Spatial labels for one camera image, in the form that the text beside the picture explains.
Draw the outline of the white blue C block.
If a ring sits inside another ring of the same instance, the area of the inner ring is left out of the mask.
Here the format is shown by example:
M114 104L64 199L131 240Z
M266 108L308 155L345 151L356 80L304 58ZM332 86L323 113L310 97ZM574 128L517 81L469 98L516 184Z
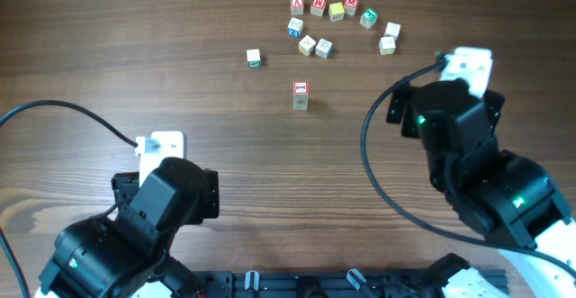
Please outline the white blue C block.
M304 105L304 104L308 103L308 96L307 95L294 95L293 101L296 104Z

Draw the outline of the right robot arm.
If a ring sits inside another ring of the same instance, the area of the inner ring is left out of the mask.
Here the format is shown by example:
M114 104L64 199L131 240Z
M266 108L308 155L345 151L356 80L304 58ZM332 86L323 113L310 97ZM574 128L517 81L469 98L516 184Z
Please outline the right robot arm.
M548 172L499 148L505 102L462 79L391 93L386 120L420 139L432 186L458 218L496 246L538 297L575 295L575 220Z

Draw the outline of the red I block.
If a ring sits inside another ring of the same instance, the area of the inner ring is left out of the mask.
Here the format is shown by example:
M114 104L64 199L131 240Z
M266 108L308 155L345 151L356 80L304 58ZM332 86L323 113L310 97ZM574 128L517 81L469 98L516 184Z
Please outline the red I block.
M309 84L307 81L293 82L293 95L307 95L309 93Z

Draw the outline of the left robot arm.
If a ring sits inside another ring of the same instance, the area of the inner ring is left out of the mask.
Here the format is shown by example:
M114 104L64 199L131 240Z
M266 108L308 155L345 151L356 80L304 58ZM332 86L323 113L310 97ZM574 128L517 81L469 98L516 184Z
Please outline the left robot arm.
M38 292L57 297L131 297L161 283L172 297L199 294L194 273L171 257L179 229L220 213L219 177L184 158L164 158L147 176L111 180L117 211L66 227L40 273Z

